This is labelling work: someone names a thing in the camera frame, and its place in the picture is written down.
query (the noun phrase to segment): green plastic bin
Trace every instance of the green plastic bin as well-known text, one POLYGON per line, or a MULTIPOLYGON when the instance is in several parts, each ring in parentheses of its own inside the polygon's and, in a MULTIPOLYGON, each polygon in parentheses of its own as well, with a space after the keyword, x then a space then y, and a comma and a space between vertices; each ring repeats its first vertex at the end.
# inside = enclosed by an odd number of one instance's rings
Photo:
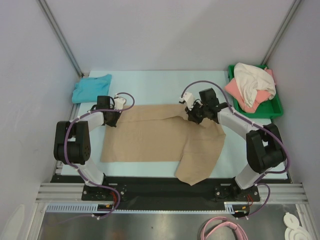
MULTIPOLYGON (((265 69, 265 67, 268 68, 267 65, 256 65, 256 67, 261 69, 265 69)), ((235 77, 234 69, 235 69, 235 65, 229 65, 228 67, 229 81, 231 81, 235 77)), ((272 100, 262 102, 256 109, 255 113, 247 113, 243 111, 239 106, 238 101, 235 98, 233 98, 233 105, 234 105, 234 108, 239 113, 251 119, 274 119, 284 114, 284 110, 282 108, 282 105, 278 96, 278 92, 275 94, 272 100)))

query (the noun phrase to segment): pink cloth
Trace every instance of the pink cloth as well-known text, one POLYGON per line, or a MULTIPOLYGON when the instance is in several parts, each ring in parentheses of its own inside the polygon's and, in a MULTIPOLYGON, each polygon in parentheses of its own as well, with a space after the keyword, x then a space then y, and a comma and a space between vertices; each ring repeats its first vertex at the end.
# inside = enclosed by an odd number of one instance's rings
MULTIPOLYGON (((273 73, 271 69, 265 69, 265 71, 270 74, 273 77, 273 73)), ((240 91, 238 89, 237 83, 235 78, 233 78, 224 88, 227 93, 229 93, 231 96, 233 96, 239 103, 240 108, 245 111, 246 113, 253 114, 256 112, 258 106, 263 103, 264 101, 267 101, 270 97, 270 93, 264 90, 258 90, 256 98, 254 100, 253 106, 248 107, 246 106, 243 98, 241 97, 240 91)))

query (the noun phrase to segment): blue cloth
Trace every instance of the blue cloth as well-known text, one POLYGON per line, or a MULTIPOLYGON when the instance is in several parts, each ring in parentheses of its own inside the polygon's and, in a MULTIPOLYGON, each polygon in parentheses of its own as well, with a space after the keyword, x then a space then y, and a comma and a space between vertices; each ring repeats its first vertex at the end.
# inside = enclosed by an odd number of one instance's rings
POLYGON ((96 102, 97 96, 108 95, 111 78, 111 74, 101 77, 81 78, 80 82, 75 84, 72 102, 74 104, 96 102))

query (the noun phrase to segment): white connector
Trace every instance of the white connector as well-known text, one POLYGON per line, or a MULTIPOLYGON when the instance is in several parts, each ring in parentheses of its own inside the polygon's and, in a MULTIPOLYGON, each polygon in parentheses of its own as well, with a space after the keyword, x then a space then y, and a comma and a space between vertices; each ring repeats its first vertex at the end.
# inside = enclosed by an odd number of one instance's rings
POLYGON ((127 100, 121 96, 114 98, 114 109, 122 110, 126 104, 127 100))
POLYGON ((194 95, 191 92, 185 92, 182 97, 180 97, 181 102, 185 102, 189 110, 192 110, 194 103, 196 101, 194 95))

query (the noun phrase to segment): tan cloth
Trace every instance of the tan cloth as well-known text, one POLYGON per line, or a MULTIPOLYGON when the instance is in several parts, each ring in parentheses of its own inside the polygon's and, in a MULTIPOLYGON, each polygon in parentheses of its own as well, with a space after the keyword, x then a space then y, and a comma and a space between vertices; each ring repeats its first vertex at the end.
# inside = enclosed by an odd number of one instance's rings
POLYGON ((194 185, 208 178, 225 142, 222 127, 187 121, 185 105, 137 105, 107 127, 101 162, 180 161, 175 176, 194 185))

